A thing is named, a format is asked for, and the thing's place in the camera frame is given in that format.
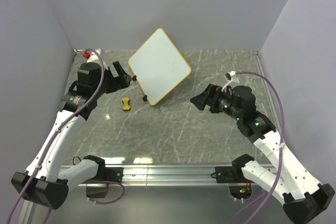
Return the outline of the yellow and black eraser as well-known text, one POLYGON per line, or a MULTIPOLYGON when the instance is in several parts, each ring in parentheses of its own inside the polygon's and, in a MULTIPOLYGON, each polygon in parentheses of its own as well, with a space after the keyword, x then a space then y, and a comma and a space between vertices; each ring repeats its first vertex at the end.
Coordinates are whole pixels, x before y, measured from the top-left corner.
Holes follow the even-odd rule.
POLYGON ((131 110, 130 99, 128 97, 123 97, 122 98, 122 109, 123 109, 123 111, 131 110))

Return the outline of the yellow framed whiteboard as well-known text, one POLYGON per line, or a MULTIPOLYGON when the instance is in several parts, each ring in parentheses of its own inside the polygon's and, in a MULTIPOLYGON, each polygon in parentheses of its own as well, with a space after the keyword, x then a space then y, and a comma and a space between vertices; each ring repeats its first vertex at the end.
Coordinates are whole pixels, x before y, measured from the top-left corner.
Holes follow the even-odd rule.
POLYGON ((135 51, 128 64, 151 106, 157 105, 192 72, 162 28, 135 51))

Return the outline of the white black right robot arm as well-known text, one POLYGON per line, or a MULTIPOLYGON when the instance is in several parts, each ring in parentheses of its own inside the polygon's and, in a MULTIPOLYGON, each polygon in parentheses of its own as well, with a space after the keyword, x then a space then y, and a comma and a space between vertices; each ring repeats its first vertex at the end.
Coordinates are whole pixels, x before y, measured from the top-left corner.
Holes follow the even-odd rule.
POLYGON ((209 84, 190 102, 198 109, 209 106, 210 113, 225 113, 237 122, 241 134, 257 147, 280 173, 279 176, 244 154, 232 162, 232 177, 238 182, 249 180, 272 193, 293 223, 309 223, 325 211, 335 191, 322 184, 298 161, 281 140, 270 119, 257 111, 251 88, 222 88, 209 84))

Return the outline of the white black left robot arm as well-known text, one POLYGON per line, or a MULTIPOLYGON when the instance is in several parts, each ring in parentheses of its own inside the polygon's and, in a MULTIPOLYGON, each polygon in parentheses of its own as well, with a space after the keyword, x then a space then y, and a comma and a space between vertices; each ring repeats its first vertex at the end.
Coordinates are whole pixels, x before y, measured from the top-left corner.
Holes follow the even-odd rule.
POLYGON ((20 198, 58 209, 69 192, 86 181, 121 183, 123 168, 108 170, 105 160, 93 155, 85 156, 79 164, 67 170, 61 169, 69 147, 96 108, 98 99, 105 93, 129 87, 131 76, 119 62, 113 62, 113 66, 118 73, 116 77, 110 68, 101 72, 96 62, 80 66, 77 80, 63 96, 55 123, 42 149, 23 173, 16 172, 12 177, 11 183, 20 198))

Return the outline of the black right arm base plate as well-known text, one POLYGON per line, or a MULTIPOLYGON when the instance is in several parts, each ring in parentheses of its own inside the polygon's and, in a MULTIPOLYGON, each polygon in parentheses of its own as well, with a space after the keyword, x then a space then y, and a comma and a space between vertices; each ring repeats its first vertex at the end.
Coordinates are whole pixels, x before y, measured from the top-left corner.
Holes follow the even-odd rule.
POLYGON ((211 178, 215 179, 218 184, 244 183, 247 181, 234 166, 216 166, 215 171, 211 173, 211 178))

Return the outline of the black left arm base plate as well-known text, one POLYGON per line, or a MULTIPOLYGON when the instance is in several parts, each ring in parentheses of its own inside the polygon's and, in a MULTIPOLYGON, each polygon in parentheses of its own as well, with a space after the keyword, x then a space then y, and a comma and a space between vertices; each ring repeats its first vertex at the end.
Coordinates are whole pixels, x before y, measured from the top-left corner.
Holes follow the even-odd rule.
POLYGON ((122 183, 123 170, 123 167, 106 167, 98 180, 122 183))

